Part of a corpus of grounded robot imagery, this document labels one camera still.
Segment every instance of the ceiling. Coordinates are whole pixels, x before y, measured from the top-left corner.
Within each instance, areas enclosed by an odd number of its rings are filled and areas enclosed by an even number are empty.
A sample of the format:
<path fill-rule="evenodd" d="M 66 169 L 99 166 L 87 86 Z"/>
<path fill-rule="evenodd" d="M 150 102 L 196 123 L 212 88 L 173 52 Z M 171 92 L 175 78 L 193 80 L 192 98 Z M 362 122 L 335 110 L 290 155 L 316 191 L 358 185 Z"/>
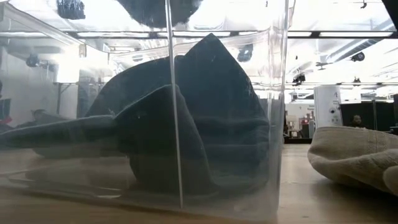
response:
<path fill-rule="evenodd" d="M 127 53 L 166 47 L 167 40 L 127 39 L 126 37 L 132 35 L 128 31 L 164 32 L 165 30 L 150 29 L 138 24 L 115 0 L 83 0 L 83 2 L 86 19 L 70 21 L 58 16 L 56 0 L 9 1 L 19 10 L 70 35 L 74 34 L 75 37 L 98 50 L 120 54 L 119 64 L 124 68 L 156 57 L 164 57 L 158 54 L 145 58 L 142 56 L 143 51 Z M 264 15 L 272 13 L 268 11 L 264 2 L 263 0 L 204 0 L 201 8 L 191 17 L 188 24 L 177 25 L 174 30 L 266 30 L 270 26 L 268 23 L 270 20 Z M 366 2 L 368 5 L 362 9 L 363 0 L 292 0 L 289 2 L 291 15 L 289 31 L 396 30 L 381 0 L 366 0 Z M 0 30 L 1 32 L 32 32 L 30 28 L 12 20 L 1 22 Z M 176 41 L 181 44 L 193 40 L 177 39 Z M 49 60 L 57 60 L 59 54 L 65 54 L 68 51 L 67 45 L 53 39 L 44 39 L 44 37 L 36 40 L 1 37 L 0 41 L 2 44 L 9 45 L 10 51 L 20 57 L 26 57 L 33 51 L 41 52 Z M 362 82 L 398 82 L 396 49 L 398 49 L 398 41 L 392 39 L 289 39 L 286 80 L 291 82 L 294 76 L 303 73 L 306 76 L 306 82 L 309 83 L 352 82 L 354 77 L 360 78 Z M 238 54 L 236 47 L 231 47 L 230 51 L 233 55 Z M 358 52 L 363 52 L 366 59 L 362 62 L 352 62 L 349 58 Z M 144 59 L 141 62 L 135 62 L 131 60 L 132 57 L 144 57 Z M 244 63 L 242 66 L 246 71 L 250 71 L 248 73 L 258 74 L 258 64 L 262 63 L 263 58 L 263 54 L 254 54 L 250 63 Z M 332 64 L 323 66 L 324 70 L 319 70 L 320 67 L 316 66 L 317 62 Z M 310 85 L 291 86 L 288 92 L 306 93 L 312 88 L 313 86 Z M 379 86 L 367 86 L 361 88 L 361 91 L 364 94 L 375 94 L 378 88 Z M 391 91 L 398 92 L 394 88 L 390 87 Z"/>

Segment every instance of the security camera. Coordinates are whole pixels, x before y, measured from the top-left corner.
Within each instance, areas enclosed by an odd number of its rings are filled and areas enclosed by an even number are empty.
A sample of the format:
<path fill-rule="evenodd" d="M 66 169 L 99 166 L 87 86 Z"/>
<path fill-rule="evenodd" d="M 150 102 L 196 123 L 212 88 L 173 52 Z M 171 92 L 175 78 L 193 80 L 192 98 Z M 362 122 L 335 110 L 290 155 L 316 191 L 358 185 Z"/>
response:
<path fill-rule="evenodd" d="M 365 54 L 362 52 L 351 57 L 351 60 L 353 62 L 362 62 L 364 59 L 365 59 Z"/>
<path fill-rule="evenodd" d="M 37 54 L 30 54 L 26 59 L 26 65 L 30 68 L 38 67 L 40 65 L 39 56 Z"/>
<path fill-rule="evenodd" d="M 253 56 L 253 44 L 245 45 L 241 50 L 239 50 L 237 60 L 239 62 L 248 62 Z"/>
<path fill-rule="evenodd" d="M 302 82 L 305 82 L 305 75 L 304 75 L 304 73 L 300 73 L 299 75 L 295 76 L 295 77 L 293 78 L 293 82 L 294 82 L 294 83 L 302 83 Z"/>

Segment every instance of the wrinkled dark cloth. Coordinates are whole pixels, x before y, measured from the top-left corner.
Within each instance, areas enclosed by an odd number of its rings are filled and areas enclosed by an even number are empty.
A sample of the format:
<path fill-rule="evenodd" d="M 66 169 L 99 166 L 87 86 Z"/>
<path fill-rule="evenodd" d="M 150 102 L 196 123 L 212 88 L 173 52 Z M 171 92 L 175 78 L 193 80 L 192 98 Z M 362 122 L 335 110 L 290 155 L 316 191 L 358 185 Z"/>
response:
<path fill-rule="evenodd" d="M 269 121 L 250 79 L 220 40 L 210 34 L 185 56 L 176 57 L 175 75 L 184 192 L 248 190 L 265 184 Z M 114 137 L 114 150 L 130 157 L 140 183 L 156 191 L 178 192 L 171 82 L 169 58 L 137 65 L 104 86 L 85 118 L 48 124 L 41 137 L 36 133 L 28 138 L 39 126 L 0 135 L 1 141 L 40 147 L 45 138 L 79 144 Z M 7 140 L 13 136 L 18 141 Z"/>

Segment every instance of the pipe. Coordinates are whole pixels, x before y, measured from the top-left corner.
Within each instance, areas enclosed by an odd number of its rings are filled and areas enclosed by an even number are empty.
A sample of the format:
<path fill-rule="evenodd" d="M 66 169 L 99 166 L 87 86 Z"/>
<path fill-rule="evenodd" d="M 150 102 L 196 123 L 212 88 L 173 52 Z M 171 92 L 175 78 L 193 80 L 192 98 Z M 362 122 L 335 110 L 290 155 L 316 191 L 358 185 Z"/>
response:
<path fill-rule="evenodd" d="M 391 19 L 383 22 L 379 26 L 377 26 L 374 30 L 379 31 L 395 31 L 394 24 L 392 23 Z M 366 40 L 353 40 L 349 44 L 343 46 L 342 48 L 338 49 L 337 51 L 329 54 L 326 56 L 326 62 L 328 63 L 336 63 L 340 60 L 348 58 L 356 53 L 361 52 L 362 50 L 377 44 L 378 42 L 382 41 L 383 39 L 366 39 Z"/>

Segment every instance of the person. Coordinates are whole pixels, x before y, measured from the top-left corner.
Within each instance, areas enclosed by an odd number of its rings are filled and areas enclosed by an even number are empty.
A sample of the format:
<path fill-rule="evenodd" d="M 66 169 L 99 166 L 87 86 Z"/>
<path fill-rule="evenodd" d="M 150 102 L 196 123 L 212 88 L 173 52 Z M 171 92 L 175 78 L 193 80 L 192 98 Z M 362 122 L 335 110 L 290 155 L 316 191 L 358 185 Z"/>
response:
<path fill-rule="evenodd" d="M 360 115 L 356 114 L 351 118 L 351 126 L 354 128 L 365 128 L 362 124 L 362 119 Z"/>

